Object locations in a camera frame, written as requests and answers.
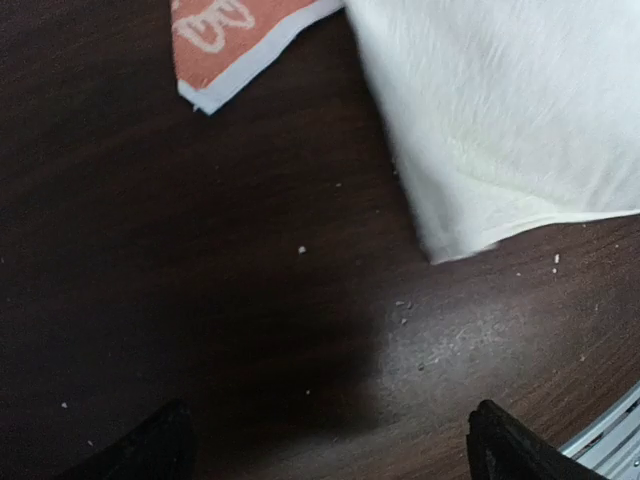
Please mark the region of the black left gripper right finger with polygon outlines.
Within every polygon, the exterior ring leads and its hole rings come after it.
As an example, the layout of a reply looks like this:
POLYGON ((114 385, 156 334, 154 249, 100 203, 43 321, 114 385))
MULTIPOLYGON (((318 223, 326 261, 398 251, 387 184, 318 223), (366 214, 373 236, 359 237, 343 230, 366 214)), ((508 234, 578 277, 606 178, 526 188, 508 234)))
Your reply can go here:
POLYGON ((600 479, 566 457, 491 400, 469 415, 467 457, 473 480, 600 479))

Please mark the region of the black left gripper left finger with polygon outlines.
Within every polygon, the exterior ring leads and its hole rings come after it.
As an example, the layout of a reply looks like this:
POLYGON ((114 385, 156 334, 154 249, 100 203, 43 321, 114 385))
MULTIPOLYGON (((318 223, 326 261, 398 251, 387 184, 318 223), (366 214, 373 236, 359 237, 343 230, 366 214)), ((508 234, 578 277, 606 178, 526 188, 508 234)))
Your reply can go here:
POLYGON ((187 405, 172 400, 59 479, 191 479, 196 437, 187 405))

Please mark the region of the white towel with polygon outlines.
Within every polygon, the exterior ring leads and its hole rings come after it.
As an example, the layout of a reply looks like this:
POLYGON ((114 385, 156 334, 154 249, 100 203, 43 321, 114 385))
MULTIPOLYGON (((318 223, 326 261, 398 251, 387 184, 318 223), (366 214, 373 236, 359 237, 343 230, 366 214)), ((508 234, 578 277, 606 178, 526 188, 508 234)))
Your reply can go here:
POLYGON ((433 263, 639 211, 635 1, 349 1, 433 263))

